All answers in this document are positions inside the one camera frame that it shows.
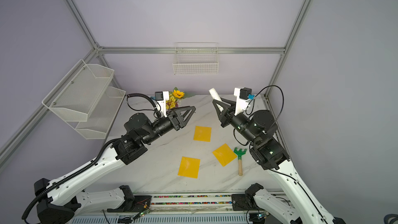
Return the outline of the yellow envelope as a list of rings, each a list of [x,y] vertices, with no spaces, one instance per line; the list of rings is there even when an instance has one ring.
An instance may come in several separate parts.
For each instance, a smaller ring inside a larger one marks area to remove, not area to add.
[[[211,128],[196,126],[193,136],[194,141],[210,142],[211,141]]]
[[[177,175],[197,179],[199,176],[200,163],[200,159],[182,157]]]
[[[227,164],[237,158],[235,152],[227,144],[221,145],[219,148],[214,150],[212,154],[222,167],[225,167]]]

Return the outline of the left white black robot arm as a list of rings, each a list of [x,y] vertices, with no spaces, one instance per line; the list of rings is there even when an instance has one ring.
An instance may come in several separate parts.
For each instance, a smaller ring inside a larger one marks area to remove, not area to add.
[[[42,178],[34,184],[35,198],[22,214],[27,222],[31,210],[37,209],[37,216],[42,224],[66,224],[77,215],[90,210],[96,211],[106,205],[114,209],[130,211],[134,205],[134,195],[129,186],[112,192],[86,192],[86,188],[112,171],[123,168],[148,149],[147,146],[171,130],[184,128],[196,108],[194,106],[174,107],[167,109],[169,93],[156,92],[155,99],[141,93],[126,96],[145,98],[152,105],[155,120],[151,121],[146,114],[137,111],[124,124],[126,134],[120,138],[107,141],[98,155],[74,171],[48,180]]]

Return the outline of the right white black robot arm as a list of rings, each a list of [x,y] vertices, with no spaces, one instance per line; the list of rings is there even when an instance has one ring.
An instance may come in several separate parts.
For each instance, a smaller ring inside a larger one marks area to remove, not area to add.
[[[274,216],[283,224],[343,224],[344,220],[333,216],[317,200],[299,176],[289,154],[274,138],[277,124],[268,110],[259,110],[251,117],[244,114],[247,100],[230,101],[216,93],[212,95],[218,119],[222,127],[231,125],[248,141],[254,161],[274,180],[288,197],[288,204],[279,201],[260,184],[251,185],[245,192],[248,204]]]

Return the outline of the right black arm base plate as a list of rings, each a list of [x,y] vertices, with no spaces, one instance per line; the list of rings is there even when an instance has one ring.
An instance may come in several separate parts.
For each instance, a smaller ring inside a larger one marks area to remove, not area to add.
[[[246,195],[246,194],[232,194],[231,202],[232,202],[232,210],[233,211],[256,211],[256,210],[264,210],[269,211],[270,208],[260,202],[260,197],[263,197],[261,194],[256,195]]]

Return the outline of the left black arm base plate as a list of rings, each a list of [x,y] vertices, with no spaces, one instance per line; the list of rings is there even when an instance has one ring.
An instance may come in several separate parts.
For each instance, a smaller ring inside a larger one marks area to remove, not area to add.
[[[134,200],[127,199],[115,209],[108,208],[108,213],[138,213],[150,208],[152,196],[135,196]]]

